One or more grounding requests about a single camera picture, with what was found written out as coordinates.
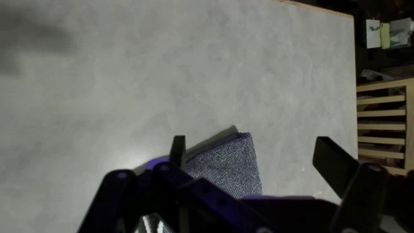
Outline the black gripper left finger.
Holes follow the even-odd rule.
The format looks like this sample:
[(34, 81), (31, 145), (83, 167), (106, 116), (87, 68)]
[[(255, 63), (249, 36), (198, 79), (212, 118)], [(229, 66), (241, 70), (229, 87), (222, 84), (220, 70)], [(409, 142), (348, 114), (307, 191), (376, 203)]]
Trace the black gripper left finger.
[(178, 167), (185, 166), (187, 156), (187, 138), (184, 136), (175, 136), (170, 151), (170, 162)]

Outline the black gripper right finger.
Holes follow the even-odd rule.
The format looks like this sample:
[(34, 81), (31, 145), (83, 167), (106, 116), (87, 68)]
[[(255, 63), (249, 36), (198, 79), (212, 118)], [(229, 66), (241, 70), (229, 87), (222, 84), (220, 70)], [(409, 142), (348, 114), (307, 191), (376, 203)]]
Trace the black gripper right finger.
[(343, 197), (359, 168), (359, 162), (328, 136), (316, 138), (312, 163), (338, 197)]

